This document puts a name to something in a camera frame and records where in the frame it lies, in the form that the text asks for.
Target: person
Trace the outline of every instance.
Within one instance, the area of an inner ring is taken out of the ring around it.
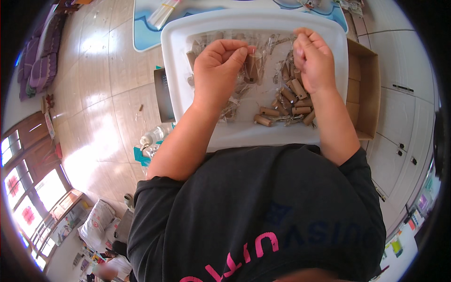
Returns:
[[[127,254],[138,281],[367,281],[378,268],[386,231],[366,153],[336,89],[333,54],[316,32],[294,33],[321,149],[287,144],[206,156],[255,48],[212,42],[195,60],[192,105],[137,185]]]
[[[92,273],[103,281],[111,281],[119,278],[124,282],[136,281],[133,275],[132,265],[126,254],[127,244],[114,241],[111,250],[102,253],[102,257],[107,258],[103,264],[97,264],[92,269]]]

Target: tiled floor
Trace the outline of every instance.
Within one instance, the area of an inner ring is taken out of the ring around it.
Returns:
[[[163,66],[161,48],[133,49],[132,16],[133,0],[94,0],[69,15],[49,88],[69,181],[119,217],[127,208],[123,195],[145,178],[133,146],[160,123],[153,71]]]

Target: cabinet door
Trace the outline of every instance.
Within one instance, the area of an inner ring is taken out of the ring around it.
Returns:
[[[368,33],[414,29],[394,0],[366,1],[363,12]]]
[[[369,35],[379,55],[381,86],[434,103],[432,70],[415,31],[387,31]]]
[[[415,97],[395,90],[381,88],[381,109],[377,132],[404,151],[409,150],[414,126]]]
[[[428,160],[433,124],[434,105],[416,98],[415,119],[410,147],[407,154],[405,154],[405,161],[399,179],[389,195],[389,199],[397,212],[404,208],[405,203],[412,195],[419,181],[424,163]]]
[[[374,140],[368,143],[367,159],[371,178],[388,197],[398,180],[405,155],[395,143],[377,133]]]

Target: left hand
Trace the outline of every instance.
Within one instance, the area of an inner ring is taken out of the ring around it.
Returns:
[[[235,89],[246,56],[254,49],[234,39],[220,39],[208,45],[194,63],[193,106],[219,114]]]

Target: cardboard box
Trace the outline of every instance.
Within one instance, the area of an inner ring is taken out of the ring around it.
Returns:
[[[377,54],[348,39],[349,78],[346,109],[359,140],[373,140],[381,105]]]

